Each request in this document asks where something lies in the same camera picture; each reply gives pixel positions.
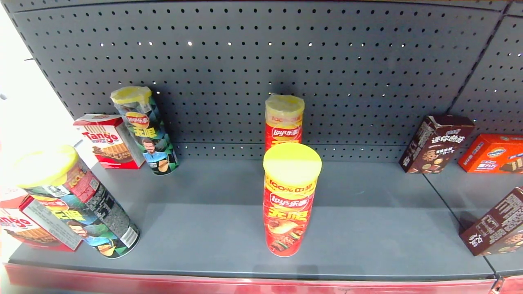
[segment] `cylindrical can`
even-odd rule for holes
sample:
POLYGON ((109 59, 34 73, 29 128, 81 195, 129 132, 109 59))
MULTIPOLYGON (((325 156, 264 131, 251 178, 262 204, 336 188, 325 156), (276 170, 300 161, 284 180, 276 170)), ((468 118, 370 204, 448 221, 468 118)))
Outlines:
POLYGON ((269 250, 287 257, 300 249, 309 224, 322 160, 299 143, 277 144, 264 156, 264 226, 269 250))
POLYGON ((291 95, 271 95, 265 101, 265 151, 280 143, 301 143, 303 99, 291 95))
POLYGON ((71 146, 23 156, 13 166, 16 185, 109 258, 124 256, 140 230, 71 146))
POLYGON ((116 109, 134 135, 143 157, 155 175, 170 174, 178 158, 165 131, 160 111, 148 87, 124 87, 111 93, 116 109))

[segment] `barcode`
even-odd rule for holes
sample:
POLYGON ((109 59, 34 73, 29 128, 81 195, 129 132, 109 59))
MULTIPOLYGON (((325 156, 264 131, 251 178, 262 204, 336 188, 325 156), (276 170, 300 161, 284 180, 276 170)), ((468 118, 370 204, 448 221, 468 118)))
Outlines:
POLYGON ((121 240, 127 247, 131 247, 131 245, 136 241, 136 238, 138 238, 138 234, 129 227, 121 240))
POLYGON ((91 182, 89 183, 89 185, 91 186, 91 188, 94 191, 96 191, 96 189, 98 189, 98 185, 100 185, 100 183, 95 178, 92 178, 91 182))

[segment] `snack box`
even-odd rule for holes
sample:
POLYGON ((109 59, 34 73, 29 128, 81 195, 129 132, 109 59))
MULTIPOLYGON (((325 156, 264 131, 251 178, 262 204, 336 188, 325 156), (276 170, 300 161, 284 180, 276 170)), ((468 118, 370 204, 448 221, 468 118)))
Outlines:
POLYGON ((426 116, 400 158, 401 167, 410 174, 440 173, 472 130, 466 117, 426 116))
POLYGON ((523 173, 523 135, 481 134, 458 164, 467 173, 523 173))
POLYGON ((37 248, 73 252, 82 239, 24 190, 2 187, 0 227, 37 248))
POLYGON ((93 153, 104 168, 138 169, 145 161, 120 115, 87 114, 73 125, 93 144, 93 153))
POLYGON ((474 256, 510 253, 523 245, 523 187, 516 187, 460 236, 474 256))

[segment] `yellow cap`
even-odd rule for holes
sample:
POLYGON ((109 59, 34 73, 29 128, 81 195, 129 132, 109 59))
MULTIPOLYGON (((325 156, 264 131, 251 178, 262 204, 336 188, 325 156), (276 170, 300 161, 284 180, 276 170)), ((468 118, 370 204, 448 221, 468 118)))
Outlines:
POLYGON ((295 117, 303 113, 305 102, 292 95, 271 95, 265 100, 268 113, 276 117, 295 117))
POLYGON ((140 104, 149 103, 152 92, 149 87, 123 87, 111 93, 111 100, 116 104, 126 104, 139 102, 140 104))
POLYGON ((11 170, 14 184, 20 188, 60 186, 67 180, 67 172, 78 158, 76 150, 69 145, 24 155, 15 162, 11 170))
POLYGON ((282 143, 271 147, 263 157, 263 168, 282 185, 302 186, 313 182, 322 170, 322 159, 309 146, 282 143))

